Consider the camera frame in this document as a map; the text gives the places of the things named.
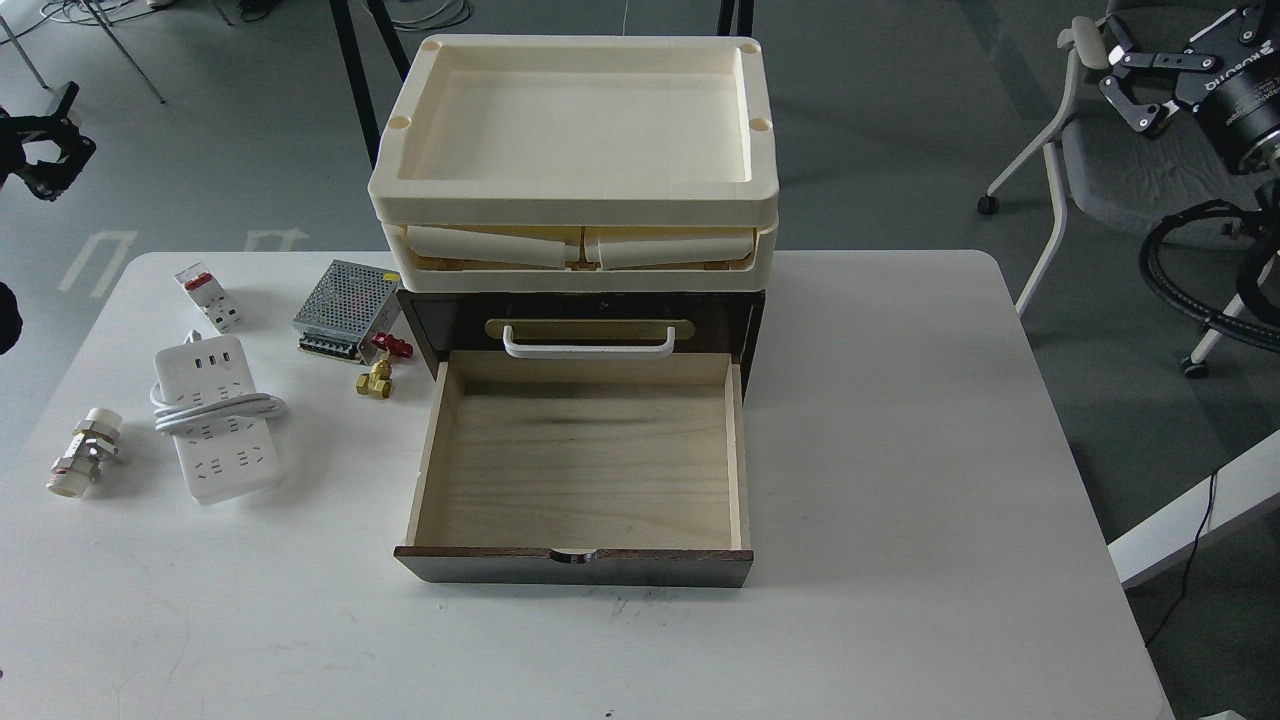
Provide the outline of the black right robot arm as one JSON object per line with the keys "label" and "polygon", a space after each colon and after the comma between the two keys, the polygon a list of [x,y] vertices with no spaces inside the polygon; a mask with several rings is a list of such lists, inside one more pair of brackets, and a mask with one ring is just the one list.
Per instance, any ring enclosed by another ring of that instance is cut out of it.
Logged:
{"label": "black right robot arm", "polygon": [[[1251,1],[1199,29],[1179,53],[1147,53],[1119,15],[1106,20],[1116,45],[1100,91],[1137,133],[1155,137],[1171,114],[1188,110],[1228,173],[1277,168],[1277,3]],[[1133,76],[1165,76],[1172,95],[1139,102]]]}

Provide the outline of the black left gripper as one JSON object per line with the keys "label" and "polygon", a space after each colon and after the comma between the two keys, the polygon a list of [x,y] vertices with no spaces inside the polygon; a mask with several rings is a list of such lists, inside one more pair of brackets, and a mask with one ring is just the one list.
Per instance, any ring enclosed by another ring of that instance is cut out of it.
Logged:
{"label": "black left gripper", "polygon": [[[96,142],[83,136],[56,138],[59,131],[81,127],[72,110],[79,91],[77,82],[64,83],[52,94],[45,117],[12,117],[1,111],[1,184],[10,176],[19,176],[35,197],[54,202],[74,183],[97,150]],[[58,160],[27,161],[23,146],[29,136],[35,137],[32,143],[54,143]]]}

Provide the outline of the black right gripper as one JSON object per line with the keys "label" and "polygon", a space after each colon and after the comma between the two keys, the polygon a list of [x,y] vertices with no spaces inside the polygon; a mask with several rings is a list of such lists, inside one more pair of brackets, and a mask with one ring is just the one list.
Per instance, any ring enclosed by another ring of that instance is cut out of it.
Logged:
{"label": "black right gripper", "polygon": [[[1100,82],[1100,92],[1134,132],[1148,138],[1165,132],[1176,106],[1190,109],[1203,102],[1268,55],[1267,5],[1242,5],[1224,13],[1190,37],[1184,54],[1143,51],[1117,15],[1107,15],[1100,29],[1111,70]],[[1179,70],[1176,81],[1171,70]],[[1135,88],[1162,95],[1139,100]]]}

